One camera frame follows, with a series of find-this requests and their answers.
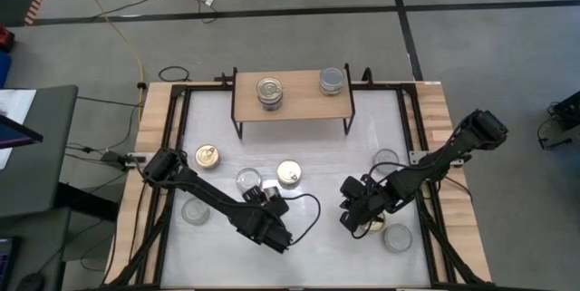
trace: gold can lid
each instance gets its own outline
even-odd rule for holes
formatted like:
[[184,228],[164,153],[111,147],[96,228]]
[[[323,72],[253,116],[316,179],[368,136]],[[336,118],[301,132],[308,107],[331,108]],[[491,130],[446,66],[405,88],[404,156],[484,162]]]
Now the gold can lid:
[[203,145],[196,151],[196,162],[204,169],[211,169],[219,162],[218,149],[213,145]]
[[285,160],[278,165],[276,169],[278,181],[286,185],[294,185],[300,180],[302,169],[300,165],[293,160]]
[[276,100],[282,96],[282,83],[276,78],[264,78],[256,85],[257,96],[262,100]]
[[376,232],[376,231],[380,231],[383,227],[384,227],[384,213],[379,214],[378,219],[373,218],[372,221],[362,224],[361,228],[363,230],[366,231],[367,228],[369,228],[369,224],[371,225],[371,228],[369,228],[370,232]]

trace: computer screen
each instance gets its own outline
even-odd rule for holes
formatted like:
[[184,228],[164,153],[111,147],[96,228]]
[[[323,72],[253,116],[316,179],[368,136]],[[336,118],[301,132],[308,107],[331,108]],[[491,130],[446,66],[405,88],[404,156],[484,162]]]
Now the computer screen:
[[0,114],[0,150],[42,141],[41,134]]

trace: wooden workbench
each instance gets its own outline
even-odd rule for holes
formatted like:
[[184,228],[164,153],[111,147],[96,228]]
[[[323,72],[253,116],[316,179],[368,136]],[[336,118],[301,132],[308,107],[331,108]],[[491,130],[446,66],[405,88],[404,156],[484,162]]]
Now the wooden workbench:
[[[445,102],[445,96],[443,94],[443,88],[438,82],[405,83],[415,83],[417,86],[420,111],[425,127],[425,134],[429,143],[429,149],[436,150],[445,143],[453,131],[447,103]],[[211,85],[220,84],[220,82],[190,82],[190,84]],[[150,85],[147,100],[145,102],[145,108],[140,121],[139,133],[137,134],[135,151],[155,152],[159,149],[167,117],[171,85],[172,83],[170,82],[155,82]],[[410,100],[406,100],[406,103],[411,134],[413,141],[415,142],[415,149],[420,149],[411,102]],[[179,113],[180,109],[181,103],[178,101],[176,113]],[[175,115],[174,118],[174,128],[171,134],[170,146],[173,146],[172,143],[175,142],[175,132],[179,123],[179,116]],[[463,185],[466,185],[463,170],[451,169],[449,176]],[[143,186],[144,184],[141,181],[140,175],[134,170],[131,171],[127,178],[121,203],[117,222],[118,235],[116,237],[111,270],[106,279],[107,283],[112,281],[122,271],[129,262],[131,254],[136,251],[142,241],[142,234],[145,229],[151,196],[151,188],[149,186]],[[138,210],[140,193],[143,188],[145,188],[143,190],[144,197]],[[159,202],[158,213],[160,212],[163,203],[163,201]],[[469,196],[463,190],[443,181],[440,189],[440,203],[449,241],[458,251],[463,260],[471,267],[473,272],[484,280],[489,281],[490,276],[488,264],[481,245],[478,225],[473,208],[469,201]],[[135,236],[134,247],[131,249],[134,230],[136,230],[137,233]],[[443,265],[439,245],[435,239],[433,239],[432,244],[434,247],[439,279],[440,281],[445,281],[445,267]],[[156,242],[150,251],[148,267],[144,279],[145,283],[150,283],[153,280],[153,269],[155,267],[157,250],[158,244]]]

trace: yellow cable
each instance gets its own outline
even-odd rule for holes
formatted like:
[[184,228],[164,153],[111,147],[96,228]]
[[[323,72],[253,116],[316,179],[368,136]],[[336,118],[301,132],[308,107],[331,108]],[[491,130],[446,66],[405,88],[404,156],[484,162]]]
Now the yellow cable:
[[[144,77],[144,74],[143,74],[143,64],[141,64],[141,59],[139,58],[139,54],[137,53],[137,51],[135,50],[135,48],[133,47],[133,45],[131,44],[131,42],[129,42],[129,40],[125,37],[125,35],[123,35],[123,33],[121,33],[121,31],[119,30],[119,28],[117,28],[117,26],[114,25],[111,22],[111,20],[109,20],[109,16],[107,16],[107,12],[102,7],[102,5],[99,2],[99,0],[94,0],[94,3],[96,3],[97,6],[99,6],[99,9],[101,9],[101,13],[102,13],[102,16],[105,18],[105,21],[107,21],[107,23],[111,25],[111,27],[115,30],[115,32],[117,32],[117,34],[119,34],[119,36],[123,39],[123,41],[125,41],[125,43],[129,47],[130,52],[135,57],[135,60],[137,60],[137,65],[139,66],[140,82],[143,82],[143,80],[144,80],[144,78],[143,78]],[[142,102],[143,102],[143,90],[142,89],[139,89],[139,103],[138,103],[138,105],[141,106]],[[139,107],[139,109],[138,109],[139,119],[137,120],[137,126],[138,127],[139,127],[140,121],[141,121],[141,115],[142,115],[141,110],[142,110],[142,108]]]

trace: can lid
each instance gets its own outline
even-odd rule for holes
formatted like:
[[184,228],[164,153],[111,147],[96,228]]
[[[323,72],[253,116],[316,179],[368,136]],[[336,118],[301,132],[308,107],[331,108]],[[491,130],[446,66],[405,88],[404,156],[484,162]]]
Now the can lid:
[[236,184],[240,192],[244,193],[254,186],[260,187],[262,184],[262,176],[256,169],[245,168],[237,174]]
[[409,250],[413,243],[413,237],[407,227],[402,224],[393,224],[384,231],[384,244],[395,253]]
[[[397,155],[397,153],[394,152],[393,150],[382,149],[377,151],[377,153],[374,154],[374,158],[372,158],[372,164],[377,164],[386,161],[399,163],[399,155]],[[398,167],[396,165],[385,164],[378,166],[377,170],[382,174],[389,174],[395,171],[397,168]]]
[[320,71],[320,85],[327,90],[337,90],[343,87],[344,73],[340,69],[326,68]]
[[264,78],[256,85],[257,96],[263,100],[275,100],[282,96],[282,83],[276,78]]
[[218,161],[219,152],[213,145],[203,145],[196,151],[196,163],[204,169],[213,168]]
[[379,231],[384,227],[384,219],[385,219],[384,213],[379,214],[379,219],[380,220],[373,219],[372,221],[370,221],[366,224],[362,224],[361,228],[366,231],[366,229],[369,228],[369,224],[370,224],[371,227],[369,228],[369,231],[371,231],[371,232]]
[[209,206],[197,198],[188,200],[181,208],[181,216],[192,225],[202,225],[209,218]]
[[276,175],[278,176],[278,181],[284,184],[292,185],[300,180],[302,175],[302,169],[300,165],[294,160],[285,160],[278,165],[276,169]]

